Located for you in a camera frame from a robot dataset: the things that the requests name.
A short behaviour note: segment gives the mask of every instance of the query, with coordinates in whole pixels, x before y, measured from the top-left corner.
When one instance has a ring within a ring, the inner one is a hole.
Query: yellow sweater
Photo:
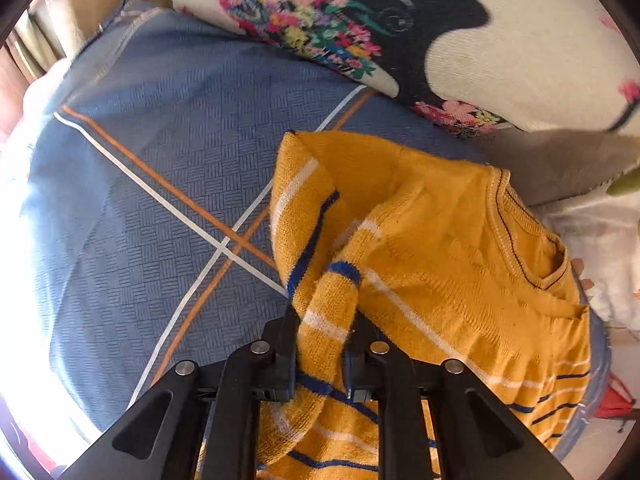
[[[299,371],[295,400],[263,405],[261,478],[376,478],[376,403],[350,404],[340,375],[356,308],[414,359],[463,360],[554,448],[588,383],[588,312],[508,182],[377,137],[285,135],[271,237]]]

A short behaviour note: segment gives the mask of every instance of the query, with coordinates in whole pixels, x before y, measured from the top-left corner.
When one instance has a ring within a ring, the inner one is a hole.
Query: metal screw
[[[254,354],[266,354],[271,346],[266,341],[262,341],[258,339],[258,341],[254,341],[251,343],[251,352]]]
[[[461,374],[462,370],[465,369],[463,362],[458,361],[457,359],[447,359],[444,361],[444,367],[450,374]]]
[[[374,354],[384,355],[389,352],[389,345],[384,341],[374,341],[369,347]]]
[[[196,369],[196,365],[193,364],[192,361],[180,361],[177,365],[175,365],[175,373],[178,375],[189,375],[192,374]]]

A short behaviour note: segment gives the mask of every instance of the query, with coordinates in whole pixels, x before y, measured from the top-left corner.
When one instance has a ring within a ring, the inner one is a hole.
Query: knit fabric
[[[285,135],[271,237],[302,322],[295,399],[261,414],[264,478],[375,478],[377,405],[351,404],[340,374],[356,308],[414,359],[463,360],[554,448],[588,384],[588,310],[508,182],[376,137]]]

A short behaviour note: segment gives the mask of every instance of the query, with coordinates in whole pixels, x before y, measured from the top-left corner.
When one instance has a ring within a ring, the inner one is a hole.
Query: sweater
[[[588,384],[588,309],[565,246],[508,171],[361,134],[290,132],[270,218],[301,323],[295,398],[260,413],[259,478],[377,477],[377,405],[349,402],[340,373],[356,309],[413,359],[463,361],[554,448]]]

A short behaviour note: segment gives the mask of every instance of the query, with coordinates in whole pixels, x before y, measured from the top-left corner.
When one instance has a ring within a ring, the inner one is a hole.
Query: orange stripe
[[[269,207],[266,206],[261,211],[261,213],[257,216],[257,218],[254,220],[254,222],[244,232],[244,234],[242,235],[242,240],[249,240],[251,238],[251,236],[255,233],[255,230],[258,228],[258,226],[260,225],[262,220],[264,220],[264,218],[267,216],[268,213],[269,213]],[[241,250],[242,250],[242,246],[236,245],[232,249],[232,253],[238,254]],[[191,307],[191,310],[187,314],[187,317],[184,318],[184,321],[180,325],[178,332],[175,334],[174,339],[171,341],[171,344],[169,345],[169,348],[167,349],[166,354],[162,358],[162,362],[160,363],[158,370],[156,370],[156,374],[154,375],[154,380],[152,384],[155,384],[156,381],[160,377],[162,377],[162,374],[164,374],[164,371],[169,365],[169,361],[171,360],[171,357],[174,355],[175,349],[178,348],[180,341],[182,340],[184,335],[187,333],[187,330],[191,326],[191,323],[193,323],[193,320],[196,318],[196,316],[204,306],[205,302],[207,301],[211,293],[215,290],[215,288],[218,286],[218,283],[220,283],[220,280],[222,280],[226,272],[229,270],[229,267],[231,267],[231,260],[227,259],[226,262],[222,265],[222,267],[218,269],[218,272],[213,277],[213,279],[209,282],[209,285],[207,285],[207,288],[205,288],[205,290],[202,291],[202,294],[193,304],[193,307]]]
[[[272,258],[268,257],[261,250],[255,248],[250,243],[248,243],[247,241],[243,240],[242,237],[240,237],[238,235],[238,233],[233,231],[233,229],[229,228],[228,226],[223,224],[220,220],[218,220],[215,216],[213,216],[211,213],[209,213],[205,209],[201,208],[198,204],[196,204],[193,200],[191,200],[191,198],[189,198],[183,192],[181,192],[179,189],[177,189],[177,187],[172,186],[172,184],[170,184],[167,180],[165,180],[161,175],[156,173],[155,170],[153,170],[150,166],[148,166],[146,163],[144,163],[142,160],[140,160],[135,154],[130,152],[127,148],[125,148],[123,145],[121,145],[116,139],[114,139],[107,132],[105,132],[91,118],[89,118],[87,116],[84,116],[82,114],[79,114],[79,113],[73,111],[71,108],[68,108],[66,106],[63,106],[62,109],[67,114],[72,115],[76,119],[80,119],[81,121],[84,121],[85,123],[89,124],[89,126],[91,126],[96,132],[98,132],[98,134],[104,140],[106,140],[111,146],[116,148],[120,153],[122,153],[129,160],[131,160],[135,165],[137,165],[137,167],[140,168],[140,170],[142,170],[146,174],[148,174],[148,176],[150,176],[152,179],[154,179],[158,184],[160,184],[160,186],[164,187],[169,193],[172,193],[174,196],[176,196],[177,198],[182,200],[183,203],[185,203],[188,207],[192,208],[195,212],[197,212],[203,218],[206,218],[211,224],[215,225],[215,227],[220,229],[226,236],[228,236],[232,240],[236,241],[238,244],[240,244],[245,249],[251,251],[255,256],[260,258],[262,261],[264,261],[269,266],[273,267],[274,269],[276,268],[276,262],[274,262]]]
[[[337,123],[331,128],[332,130],[339,130],[345,122],[347,122],[351,116],[358,111],[360,108],[376,91],[374,89],[369,89],[361,95],[360,99],[358,99],[354,104],[349,108],[342,117],[338,120]]]

